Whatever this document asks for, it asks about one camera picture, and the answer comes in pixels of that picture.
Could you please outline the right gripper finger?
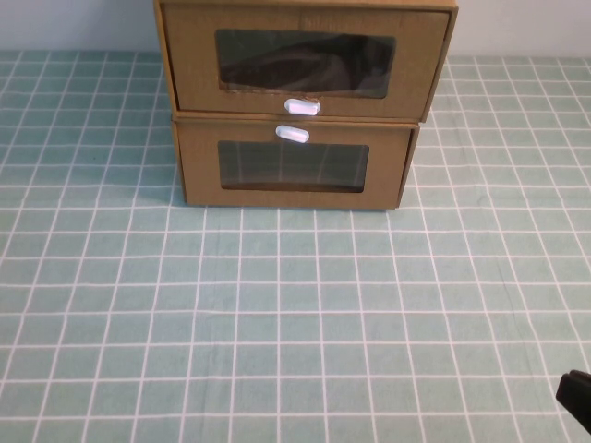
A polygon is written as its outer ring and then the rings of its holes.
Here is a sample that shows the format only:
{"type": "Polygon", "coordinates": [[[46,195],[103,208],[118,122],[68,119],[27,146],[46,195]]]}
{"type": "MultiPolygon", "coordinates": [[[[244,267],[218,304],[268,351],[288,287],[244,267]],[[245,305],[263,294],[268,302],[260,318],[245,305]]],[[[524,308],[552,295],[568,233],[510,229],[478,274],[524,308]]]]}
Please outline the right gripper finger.
{"type": "Polygon", "coordinates": [[[590,375],[579,370],[563,374],[556,392],[556,400],[574,418],[589,418],[590,375]]]}

